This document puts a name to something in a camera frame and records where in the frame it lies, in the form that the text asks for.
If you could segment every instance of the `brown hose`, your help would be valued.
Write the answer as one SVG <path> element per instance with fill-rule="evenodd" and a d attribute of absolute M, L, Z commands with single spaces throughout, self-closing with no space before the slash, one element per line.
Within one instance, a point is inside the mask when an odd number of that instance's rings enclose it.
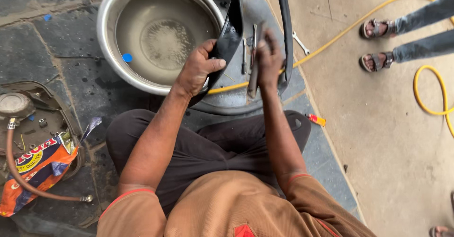
<path fill-rule="evenodd" d="M 13 175 L 13 178 L 20 184 L 22 188 L 39 196 L 51 199 L 64 201 L 88 201 L 88 197 L 69 197 L 46 193 L 32 187 L 29 183 L 27 183 L 17 171 L 16 163 L 13 158 L 13 133 L 14 129 L 8 129 L 8 131 L 6 132 L 6 161 L 8 162 L 9 172 L 11 173 L 11 175 Z"/>

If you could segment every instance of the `yellow hose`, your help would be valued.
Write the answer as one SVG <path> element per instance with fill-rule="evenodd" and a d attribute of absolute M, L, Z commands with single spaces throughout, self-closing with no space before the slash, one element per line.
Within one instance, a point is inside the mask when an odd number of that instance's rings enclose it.
<path fill-rule="evenodd" d="M 443 111 L 442 112 L 435 112 L 435 111 L 428 109 L 423 104 L 423 102 L 421 101 L 421 98 L 419 97 L 419 92 L 418 92 L 419 74 L 421 73 L 421 71 L 425 70 L 426 68 L 428 70 L 432 71 L 435 74 L 435 76 L 437 76 L 438 82 L 440 83 L 441 93 L 443 94 Z M 415 74 L 415 78 L 413 79 L 413 91 L 415 93 L 416 101 L 418 102 L 419 106 L 425 112 L 428 112 L 431 115 L 446 117 L 446 123 L 448 124 L 448 128 L 450 129 L 451 135 L 454 137 L 454 129 L 451 125 L 451 120 L 450 120 L 450 115 L 449 115 L 449 113 L 454 112 L 454 107 L 451 108 L 450 110 L 448 110 L 448 96 L 446 95 L 445 82 L 443 82 L 443 79 L 441 78 L 440 73 L 433 66 L 424 65 L 424 66 L 420 67 Z"/>
<path fill-rule="evenodd" d="M 384 6 L 386 6 L 386 5 L 388 5 L 388 4 L 392 3 L 392 2 L 395 2 L 395 1 L 398 1 L 398 0 L 388 0 L 388 1 L 383 2 L 382 4 L 378 5 L 377 7 L 372 9 L 370 12 L 365 14 L 363 17 L 361 17 L 359 20 L 355 21 L 354 24 L 350 25 L 347 29 L 345 29 L 344 31 L 339 33 L 337 36 L 335 36 L 332 40 L 330 40 L 324 46 L 318 48 L 315 52 L 309 54 L 308 56 L 304 57 L 303 59 L 295 62 L 293 64 L 293 67 L 297 67 L 298 65 L 303 64 L 304 62 L 306 62 L 306 61 L 312 59 L 313 57 L 315 57 L 316 55 L 320 54 L 322 51 L 324 51 L 326 48 L 328 48 L 330 45 L 332 45 L 334 42 L 336 42 L 339 38 L 344 36 L 348 31 L 352 30 L 358 24 L 363 23 L 370 15 L 372 15 L 375 12 L 377 12 L 379 9 L 383 8 Z M 454 24 L 454 17 L 451 17 L 450 19 L 451 19 L 452 24 Z M 418 93 L 419 73 L 421 73 L 421 71 L 426 69 L 426 68 L 431 70 L 432 72 L 434 72 L 435 75 L 438 78 L 438 81 L 440 82 L 441 91 L 443 93 L 443 111 L 442 112 L 435 112 L 435 111 L 432 111 L 432 110 L 428 109 L 426 106 L 424 106 L 424 104 L 421 102 L 421 99 L 419 97 L 419 93 Z M 247 87 L 248 84 L 249 84 L 249 82 L 244 82 L 244 83 L 239 83 L 239 84 L 235 84 L 235 85 L 226 86 L 226 87 L 223 87 L 223 88 L 211 89 L 211 90 L 208 91 L 208 94 L 216 94 L 216 93 L 220 93 L 220 92 L 227 92 L 227 91 L 235 90 L 235 89 L 238 89 L 238 88 Z M 448 127 L 449 127 L 449 129 L 451 131 L 451 135 L 454 137 L 454 130 L 452 128 L 450 117 L 449 117 L 449 113 L 454 112 L 454 107 L 451 108 L 450 110 L 448 110 L 448 100 L 447 100 L 447 96 L 446 96 L 445 83 L 443 82 L 443 79 L 441 78 L 439 72 L 432 66 L 424 65 L 424 66 L 420 67 L 417 70 L 416 74 L 415 74 L 415 79 L 414 79 L 414 82 L 413 82 L 413 90 L 415 92 L 416 101 L 418 102 L 419 106 L 424 111 L 426 111 L 426 112 L 428 112 L 429 114 L 432 114 L 432 115 L 442 115 L 442 116 L 444 115 L 446 117 L 446 123 L 448 124 Z"/>

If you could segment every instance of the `jeans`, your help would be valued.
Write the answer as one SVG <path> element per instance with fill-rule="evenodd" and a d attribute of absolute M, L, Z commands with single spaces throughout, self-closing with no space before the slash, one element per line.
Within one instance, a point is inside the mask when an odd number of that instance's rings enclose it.
<path fill-rule="evenodd" d="M 302 152 L 309 138 L 310 121 L 295 111 L 284 113 Z M 109 125 L 107 150 L 119 175 L 154 115 L 145 109 L 134 109 L 118 115 Z M 208 125 L 197 132 L 180 127 L 172 158 L 156 189 L 164 213 L 170 213 L 194 180 L 225 170 L 249 172 L 285 197 L 271 168 L 263 115 Z"/>
<path fill-rule="evenodd" d="M 401 35 L 454 16 L 454 0 L 436 0 L 395 20 L 395 33 Z M 396 62 L 454 53 L 454 30 L 422 38 L 394 48 Z"/>

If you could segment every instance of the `steel bowl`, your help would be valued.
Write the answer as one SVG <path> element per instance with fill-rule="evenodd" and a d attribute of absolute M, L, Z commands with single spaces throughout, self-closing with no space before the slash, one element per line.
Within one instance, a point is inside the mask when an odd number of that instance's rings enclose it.
<path fill-rule="evenodd" d="M 217 38 L 223 24 L 213 0 L 103 0 L 97 33 L 105 59 L 122 79 L 167 95 L 189 52 Z"/>

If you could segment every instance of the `spanner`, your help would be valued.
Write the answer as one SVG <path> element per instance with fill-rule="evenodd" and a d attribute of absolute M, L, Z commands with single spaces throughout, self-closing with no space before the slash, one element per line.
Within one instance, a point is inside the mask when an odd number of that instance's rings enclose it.
<path fill-rule="evenodd" d="M 293 31 L 292 37 L 300 44 L 301 48 L 303 48 L 304 54 L 306 56 L 308 56 L 310 54 L 310 50 L 304 46 L 304 44 L 301 42 L 301 40 L 297 37 L 297 33 L 295 31 Z"/>

